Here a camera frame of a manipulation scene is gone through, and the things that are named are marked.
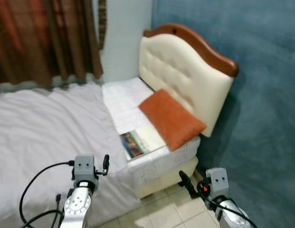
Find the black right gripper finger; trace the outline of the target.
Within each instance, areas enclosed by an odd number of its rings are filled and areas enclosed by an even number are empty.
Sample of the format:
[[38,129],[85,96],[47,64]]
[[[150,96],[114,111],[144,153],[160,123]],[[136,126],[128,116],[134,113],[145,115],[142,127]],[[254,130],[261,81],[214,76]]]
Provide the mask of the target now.
[[196,191],[195,187],[192,185],[191,179],[187,176],[187,174],[184,173],[183,171],[180,171],[179,176],[181,178],[181,181],[179,182],[179,186],[184,187],[191,198],[197,198],[198,192]]

